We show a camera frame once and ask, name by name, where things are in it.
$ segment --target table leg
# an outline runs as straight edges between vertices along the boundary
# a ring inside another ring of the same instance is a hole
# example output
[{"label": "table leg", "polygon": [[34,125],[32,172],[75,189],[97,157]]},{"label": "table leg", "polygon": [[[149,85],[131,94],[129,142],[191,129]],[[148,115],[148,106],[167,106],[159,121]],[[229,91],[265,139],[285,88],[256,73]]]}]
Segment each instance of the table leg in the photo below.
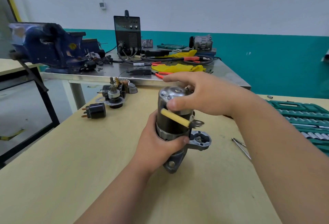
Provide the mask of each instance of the table leg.
[{"label": "table leg", "polygon": [[82,92],[81,84],[69,83],[68,80],[62,80],[68,102],[70,104],[72,113],[76,112],[86,104]]}]

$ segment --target grey floor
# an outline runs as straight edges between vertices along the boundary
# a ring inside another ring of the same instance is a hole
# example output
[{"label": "grey floor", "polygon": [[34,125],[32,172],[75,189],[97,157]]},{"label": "grey floor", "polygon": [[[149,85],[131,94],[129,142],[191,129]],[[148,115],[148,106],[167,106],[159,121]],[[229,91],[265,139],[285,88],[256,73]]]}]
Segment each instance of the grey floor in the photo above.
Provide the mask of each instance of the grey floor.
[{"label": "grey floor", "polygon": [[[47,80],[44,81],[44,84],[49,89],[48,95],[57,117],[60,122],[63,122],[72,114],[72,111],[62,82],[60,80]],[[82,90],[86,102],[94,98],[97,95],[97,91],[101,88],[101,85],[83,84]],[[24,141],[50,122],[47,109],[34,81],[0,91],[0,136],[11,136],[24,129],[21,134],[9,141],[0,140],[0,155]]]}]

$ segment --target bench vise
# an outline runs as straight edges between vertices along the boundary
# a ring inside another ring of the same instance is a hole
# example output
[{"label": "bench vise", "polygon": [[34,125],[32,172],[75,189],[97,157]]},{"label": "bench vise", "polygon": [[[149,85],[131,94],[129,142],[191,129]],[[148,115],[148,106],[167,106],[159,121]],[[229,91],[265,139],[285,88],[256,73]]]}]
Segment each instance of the bench vise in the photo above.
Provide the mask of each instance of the bench vise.
[{"label": "bench vise", "polygon": [[10,57],[21,64],[45,64],[49,68],[46,72],[77,73],[86,67],[93,70],[96,64],[90,64],[82,37],[85,32],[66,32],[59,24],[55,23],[11,23],[13,46]]}]

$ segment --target black metal frame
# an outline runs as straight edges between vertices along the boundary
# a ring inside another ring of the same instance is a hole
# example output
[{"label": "black metal frame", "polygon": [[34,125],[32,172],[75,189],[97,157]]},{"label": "black metal frame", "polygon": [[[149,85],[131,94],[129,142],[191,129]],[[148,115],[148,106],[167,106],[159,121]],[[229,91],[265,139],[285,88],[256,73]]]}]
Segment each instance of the black metal frame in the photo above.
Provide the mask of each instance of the black metal frame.
[{"label": "black metal frame", "polygon": [[[39,73],[38,68],[37,67],[31,68],[31,71],[42,82],[42,79],[41,79],[41,76],[40,76],[40,73]],[[18,77],[21,77],[21,76],[28,76],[28,72],[26,70],[20,70],[20,71],[17,71],[17,72],[13,72],[13,73],[2,75],[2,76],[0,76],[0,82],[11,80],[11,79],[18,78]],[[57,115],[55,113],[55,110],[53,108],[53,105],[52,105],[52,103],[50,101],[50,98],[48,96],[48,93],[47,92],[44,92],[43,89],[37,83],[35,83],[35,84],[36,84],[36,86],[37,86],[37,88],[39,90],[40,96],[41,96],[41,98],[43,100],[44,105],[47,108],[48,114],[49,114],[52,122],[50,124],[48,124],[46,127],[44,127],[41,130],[39,130],[34,135],[30,136],[29,138],[27,138],[23,142],[19,143],[18,145],[16,145],[15,147],[13,147],[9,151],[7,151],[6,153],[0,155],[0,169],[3,168],[6,165],[5,164],[5,161],[6,160],[8,160],[12,156],[14,156],[18,152],[20,152],[22,149],[24,149],[25,147],[29,146],[35,140],[37,140],[38,138],[40,138],[41,136],[43,136],[44,134],[46,134],[48,131],[50,131],[51,129],[57,127],[60,124],[60,122],[58,121]]]}]

